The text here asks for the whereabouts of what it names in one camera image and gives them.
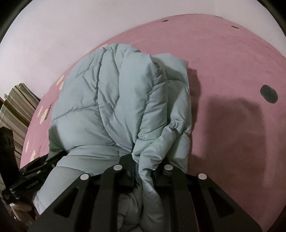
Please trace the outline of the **person's left hand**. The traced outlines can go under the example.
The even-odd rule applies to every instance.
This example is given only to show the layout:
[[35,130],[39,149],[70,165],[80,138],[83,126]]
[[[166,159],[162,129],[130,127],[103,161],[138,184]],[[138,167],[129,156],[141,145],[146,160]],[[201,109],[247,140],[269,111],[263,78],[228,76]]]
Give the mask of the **person's left hand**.
[[36,208],[26,203],[11,203],[10,207],[16,219],[24,223],[25,225],[29,226],[39,217]]

